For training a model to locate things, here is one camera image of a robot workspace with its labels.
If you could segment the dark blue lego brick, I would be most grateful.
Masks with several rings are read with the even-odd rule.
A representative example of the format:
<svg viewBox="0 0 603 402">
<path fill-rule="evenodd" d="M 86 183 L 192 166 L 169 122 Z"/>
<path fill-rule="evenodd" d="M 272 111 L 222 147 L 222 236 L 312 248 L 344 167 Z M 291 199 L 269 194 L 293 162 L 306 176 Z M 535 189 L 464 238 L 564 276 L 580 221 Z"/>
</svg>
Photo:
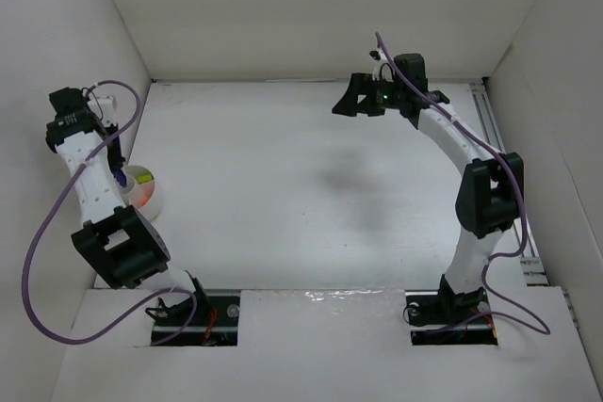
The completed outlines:
<svg viewBox="0 0 603 402">
<path fill-rule="evenodd" d="M 127 188 L 128 182 L 126 173 L 122 169 L 116 169 L 113 174 L 118 185 L 122 188 Z"/>
</svg>

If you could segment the lime green lego brick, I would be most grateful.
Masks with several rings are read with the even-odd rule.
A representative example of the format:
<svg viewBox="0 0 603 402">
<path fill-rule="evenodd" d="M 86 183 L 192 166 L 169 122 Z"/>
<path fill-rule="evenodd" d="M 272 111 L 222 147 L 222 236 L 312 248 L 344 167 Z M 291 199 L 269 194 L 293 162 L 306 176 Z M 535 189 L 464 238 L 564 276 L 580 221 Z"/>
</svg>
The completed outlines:
<svg viewBox="0 0 603 402">
<path fill-rule="evenodd" d="M 153 175 L 152 175 L 150 172 L 147 172 L 147 173 L 142 173 L 142 174 L 140 174 L 140 175 L 139 175 L 139 176 L 136 178 L 136 181 L 137 181 L 137 182 L 138 182 L 140 185 L 142 185 L 142 184 L 146 184 L 146 183 L 151 182 L 153 179 L 154 179 L 154 176 L 153 176 Z"/>
</svg>

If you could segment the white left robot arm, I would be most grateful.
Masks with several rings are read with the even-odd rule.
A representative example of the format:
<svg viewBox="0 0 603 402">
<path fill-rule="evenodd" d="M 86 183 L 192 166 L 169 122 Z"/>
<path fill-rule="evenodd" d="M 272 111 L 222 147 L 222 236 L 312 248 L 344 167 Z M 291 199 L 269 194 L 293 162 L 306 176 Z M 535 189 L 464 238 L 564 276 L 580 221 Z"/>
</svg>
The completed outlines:
<svg viewBox="0 0 603 402">
<path fill-rule="evenodd" d="M 114 97 L 61 88 L 49 101 L 55 116 L 45 140 L 66 164 L 80 207 L 81 225 L 71 236 L 77 252 L 112 289 L 134 289 L 167 271 L 167 246 L 130 198 Z"/>
</svg>

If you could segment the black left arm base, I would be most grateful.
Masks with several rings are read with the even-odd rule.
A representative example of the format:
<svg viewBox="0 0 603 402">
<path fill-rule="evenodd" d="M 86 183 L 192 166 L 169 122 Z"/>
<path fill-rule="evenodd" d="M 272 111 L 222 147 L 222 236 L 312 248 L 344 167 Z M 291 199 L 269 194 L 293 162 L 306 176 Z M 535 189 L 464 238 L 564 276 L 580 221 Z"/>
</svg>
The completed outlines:
<svg viewBox="0 0 603 402">
<path fill-rule="evenodd" d="M 236 346 L 240 315 L 240 293 L 210 291 L 209 307 L 195 312 L 187 327 L 173 336 L 190 315 L 189 298 L 182 302 L 166 303 L 162 298 L 155 306 L 145 309 L 153 319 L 151 343 L 155 346 Z"/>
</svg>

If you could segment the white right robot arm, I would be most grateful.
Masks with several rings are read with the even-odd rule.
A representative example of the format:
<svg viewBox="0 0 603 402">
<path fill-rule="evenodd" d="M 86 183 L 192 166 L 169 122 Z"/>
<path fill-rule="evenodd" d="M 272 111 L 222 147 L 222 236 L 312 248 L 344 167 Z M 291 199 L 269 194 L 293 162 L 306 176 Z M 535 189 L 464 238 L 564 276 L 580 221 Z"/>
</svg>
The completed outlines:
<svg viewBox="0 0 603 402">
<path fill-rule="evenodd" d="M 523 190 L 523 160 L 517 153 L 489 153 L 459 120 L 449 98 L 430 91 L 420 54 L 387 60 L 381 49 L 370 52 L 370 73 L 355 72 L 336 115 L 378 117 L 398 111 L 450 159 L 462 180 L 455 201 L 460 237 L 447 271 L 433 295 L 409 296 L 406 315 L 416 327 L 458 324 L 486 302 L 482 271 L 504 232 L 519 217 L 515 195 Z"/>
</svg>

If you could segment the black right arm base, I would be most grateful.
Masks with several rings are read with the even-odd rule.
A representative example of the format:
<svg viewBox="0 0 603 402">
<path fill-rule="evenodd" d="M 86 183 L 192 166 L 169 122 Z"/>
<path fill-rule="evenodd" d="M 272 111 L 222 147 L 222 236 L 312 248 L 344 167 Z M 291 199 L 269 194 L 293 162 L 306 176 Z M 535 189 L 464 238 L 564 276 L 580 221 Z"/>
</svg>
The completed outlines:
<svg viewBox="0 0 603 402">
<path fill-rule="evenodd" d="M 496 346 L 497 337 L 483 289 L 468 296 L 441 291 L 407 291 L 403 318 L 411 326 L 413 346 Z"/>
</svg>

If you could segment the white divided round container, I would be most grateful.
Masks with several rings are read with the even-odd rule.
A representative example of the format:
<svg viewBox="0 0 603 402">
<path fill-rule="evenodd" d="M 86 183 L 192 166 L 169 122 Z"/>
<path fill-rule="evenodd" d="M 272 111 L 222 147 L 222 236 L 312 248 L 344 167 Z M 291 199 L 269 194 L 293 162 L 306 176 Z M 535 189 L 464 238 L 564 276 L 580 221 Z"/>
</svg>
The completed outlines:
<svg viewBox="0 0 603 402">
<path fill-rule="evenodd" d="M 125 166 L 126 187 L 121 187 L 122 199 L 133 205 L 147 220 L 154 221 L 163 207 L 162 187 L 154 174 L 143 166 Z"/>
</svg>

